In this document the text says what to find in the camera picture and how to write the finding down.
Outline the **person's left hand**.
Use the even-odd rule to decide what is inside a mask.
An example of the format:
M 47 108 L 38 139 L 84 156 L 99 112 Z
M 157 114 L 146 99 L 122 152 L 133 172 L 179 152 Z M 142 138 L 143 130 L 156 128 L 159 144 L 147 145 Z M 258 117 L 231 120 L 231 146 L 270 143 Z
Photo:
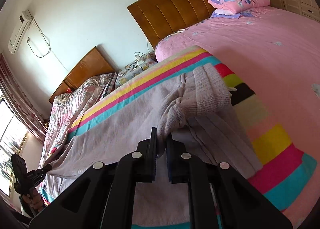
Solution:
M 31 188 L 27 195 L 23 194 L 22 199 L 34 210 L 40 212 L 44 209 L 44 201 L 36 188 Z

